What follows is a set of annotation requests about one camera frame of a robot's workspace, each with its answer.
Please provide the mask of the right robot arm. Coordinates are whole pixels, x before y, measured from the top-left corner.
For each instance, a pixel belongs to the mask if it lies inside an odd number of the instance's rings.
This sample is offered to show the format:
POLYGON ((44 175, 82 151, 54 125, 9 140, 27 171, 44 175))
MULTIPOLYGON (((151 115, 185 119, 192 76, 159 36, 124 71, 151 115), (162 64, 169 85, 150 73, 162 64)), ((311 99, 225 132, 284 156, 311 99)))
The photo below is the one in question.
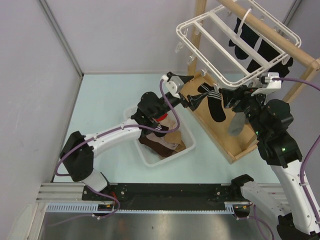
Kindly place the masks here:
POLYGON ((254 94, 245 85, 236 90, 222 88, 223 106, 235 113, 244 113, 257 138, 257 149, 278 178, 288 205, 283 205, 260 189, 253 180, 230 188, 231 196, 253 202, 277 224, 283 240, 318 240, 320 238, 320 207, 302 171, 302 154, 287 129, 293 122, 290 105, 279 99, 265 102, 265 95, 254 94))

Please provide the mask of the grey socks pair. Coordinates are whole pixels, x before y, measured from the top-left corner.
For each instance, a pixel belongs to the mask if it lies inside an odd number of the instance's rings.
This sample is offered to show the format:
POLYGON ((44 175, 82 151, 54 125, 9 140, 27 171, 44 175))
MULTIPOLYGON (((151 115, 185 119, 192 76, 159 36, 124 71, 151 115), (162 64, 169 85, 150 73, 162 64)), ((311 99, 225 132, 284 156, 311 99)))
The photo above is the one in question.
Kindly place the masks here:
POLYGON ((229 124, 227 132, 230 136, 238 136, 247 124, 249 124, 249 121, 245 113, 236 112, 229 124))

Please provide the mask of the black striped socks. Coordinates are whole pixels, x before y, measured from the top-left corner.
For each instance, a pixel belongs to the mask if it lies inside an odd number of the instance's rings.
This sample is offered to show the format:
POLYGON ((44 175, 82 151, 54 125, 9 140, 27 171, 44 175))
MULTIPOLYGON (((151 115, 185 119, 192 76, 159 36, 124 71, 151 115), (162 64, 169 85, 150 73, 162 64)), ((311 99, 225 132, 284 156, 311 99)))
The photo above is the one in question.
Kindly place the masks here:
POLYGON ((211 118, 217 123, 225 121, 226 115, 222 107, 222 95, 206 82, 202 83, 197 91, 201 94, 206 94, 211 118))

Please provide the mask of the white clip hanger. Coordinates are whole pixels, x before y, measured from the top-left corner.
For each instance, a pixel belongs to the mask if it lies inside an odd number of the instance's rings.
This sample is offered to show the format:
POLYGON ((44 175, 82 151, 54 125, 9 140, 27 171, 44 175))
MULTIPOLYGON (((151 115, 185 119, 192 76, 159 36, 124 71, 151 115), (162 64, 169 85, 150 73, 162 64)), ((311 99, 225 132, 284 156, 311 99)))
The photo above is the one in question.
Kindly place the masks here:
POLYGON ((207 11, 201 0, 195 17, 176 27, 179 52, 190 51, 188 67, 193 73, 195 62, 202 72, 215 77, 219 87, 236 89, 275 66, 284 66, 292 58, 285 47, 298 50, 301 38, 254 0, 235 0, 244 13, 238 16, 223 4, 207 11))

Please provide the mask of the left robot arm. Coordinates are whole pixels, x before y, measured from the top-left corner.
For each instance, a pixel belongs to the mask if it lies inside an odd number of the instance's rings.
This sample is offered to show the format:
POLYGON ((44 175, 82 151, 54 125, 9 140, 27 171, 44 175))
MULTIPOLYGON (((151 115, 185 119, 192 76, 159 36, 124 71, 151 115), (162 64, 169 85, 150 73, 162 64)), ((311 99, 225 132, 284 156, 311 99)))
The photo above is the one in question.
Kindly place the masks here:
POLYGON ((152 91, 144 93, 136 112, 123 123, 93 134, 73 132, 59 155, 58 165, 64 165, 67 170, 64 176, 89 186, 98 199, 107 199, 111 188, 107 178, 94 169, 94 159, 122 142, 137 140, 150 133, 167 135, 178 131, 180 119, 174 108, 182 105, 194 111, 198 106, 190 97, 184 97, 181 93, 184 86, 193 79, 193 75, 168 72, 160 79, 161 97, 152 91))

